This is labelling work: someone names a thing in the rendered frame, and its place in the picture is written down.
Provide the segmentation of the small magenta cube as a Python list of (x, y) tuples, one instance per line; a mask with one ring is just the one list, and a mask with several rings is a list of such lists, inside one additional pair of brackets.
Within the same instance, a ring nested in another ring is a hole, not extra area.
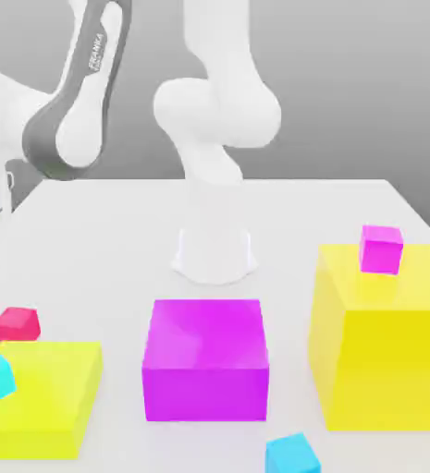
[(359, 246), (363, 273), (398, 275), (403, 251), (402, 233), (394, 226), (365, 224)]

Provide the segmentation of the large magenta box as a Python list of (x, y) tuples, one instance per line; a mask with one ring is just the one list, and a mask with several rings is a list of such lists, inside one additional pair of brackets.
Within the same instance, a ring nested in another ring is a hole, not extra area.
[(157, 299), (141, 365), (149, 421), (264, 421), (269, 359), (257, 299)]

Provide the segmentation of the large lime yellow box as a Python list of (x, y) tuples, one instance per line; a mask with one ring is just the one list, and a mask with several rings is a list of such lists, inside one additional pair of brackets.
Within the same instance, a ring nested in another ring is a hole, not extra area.
[(17, 389), (0, 400), (0, 460), (75, 459), (103, 371), (98, 342), (5, 341)]

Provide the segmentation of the small red cube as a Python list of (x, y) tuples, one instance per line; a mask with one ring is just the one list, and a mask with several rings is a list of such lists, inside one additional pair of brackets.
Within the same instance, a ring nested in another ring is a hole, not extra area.
[(0, 314), (0, 343), (3, 341), (34, 341), (41, 327), (36, 309), (9, 307)]

